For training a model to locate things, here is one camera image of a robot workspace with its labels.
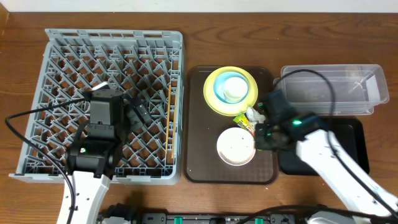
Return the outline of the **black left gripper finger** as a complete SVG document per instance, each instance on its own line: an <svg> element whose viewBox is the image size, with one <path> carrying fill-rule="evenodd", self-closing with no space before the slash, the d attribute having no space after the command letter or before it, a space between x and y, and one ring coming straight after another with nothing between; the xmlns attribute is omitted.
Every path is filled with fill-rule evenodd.
<svg viewBox="0 0 398 224"><path fill-rule="evenodd" d="M130 132L137 131L141 129L144 125L141 119L141 115L135 107L130 105L124 106L124 114L126 117L126 121L129 123Z"/></svg>
<svg viewBox="0 0 398 224"><path fill-rule="evenodd" d="M134 99L134 107L136 109L137 114L141 117L141 120L144 124L152 121L151 115L148 112L144 101L142 101L140 98L135 98Z"/></svg>

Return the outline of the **white tissue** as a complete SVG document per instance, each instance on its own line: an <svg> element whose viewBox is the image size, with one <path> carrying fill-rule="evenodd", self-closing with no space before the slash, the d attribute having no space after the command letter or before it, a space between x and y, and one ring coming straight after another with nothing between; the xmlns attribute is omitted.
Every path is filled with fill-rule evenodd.
<svg viewBox="0 0 398 224"><path fill-rule="evenodd" d="M263 114L260 114L254 108L247 109L246 117L253 128L255 128L257 124L263 124L266 120L266 117Z"/></svg>

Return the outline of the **yellow green snack wrapper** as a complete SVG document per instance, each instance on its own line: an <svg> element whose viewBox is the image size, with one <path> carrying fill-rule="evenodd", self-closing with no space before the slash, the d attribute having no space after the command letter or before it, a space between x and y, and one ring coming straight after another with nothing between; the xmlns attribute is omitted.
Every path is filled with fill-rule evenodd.
<svg viewBox="0 0 398 224"><path fill-rule="evenodd" d="M237 115L233 121L240 127L254 135L254 126L250 123L250 121L247 119L245 114L239 114Z"/></svg>

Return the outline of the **white rice bowl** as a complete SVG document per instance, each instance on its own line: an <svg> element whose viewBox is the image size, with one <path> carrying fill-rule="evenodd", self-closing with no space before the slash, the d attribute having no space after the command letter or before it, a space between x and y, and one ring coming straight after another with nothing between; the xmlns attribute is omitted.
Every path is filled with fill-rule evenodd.
<svg viewBox="0 0 398 224"><path fill-rule="evenodd" d="M218 137L216 150L219 157L231 166L249 163L256 153L252 134L243 128L229 128Z"/></svg>

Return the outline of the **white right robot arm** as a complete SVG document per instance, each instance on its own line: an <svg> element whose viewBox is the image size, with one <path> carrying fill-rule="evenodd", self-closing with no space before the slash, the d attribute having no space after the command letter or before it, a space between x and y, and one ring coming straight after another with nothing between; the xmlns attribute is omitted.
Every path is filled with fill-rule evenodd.
<svg viewBox="0 0 398 224"><path fill-rule="evenodd" d="M310 166L346 208L362 218L397 221L397 197L377 184L346 152L331 131L333 118L293 107L266 108L266 120L255 127L258 150L282 151L295 144L297 157Z"/></svg>

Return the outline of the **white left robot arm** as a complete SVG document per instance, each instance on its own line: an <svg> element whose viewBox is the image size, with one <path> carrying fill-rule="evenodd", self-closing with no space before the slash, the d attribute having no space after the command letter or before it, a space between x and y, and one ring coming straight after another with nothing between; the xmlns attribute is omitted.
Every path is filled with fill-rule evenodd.
<svg viewBox="0 0 398 224"><path fill-rule="evenodd" d="M90 119L79 125L66 150L66 184L58 222L95 223L128 135L150 121L139 98L90 101Z"/></svg>

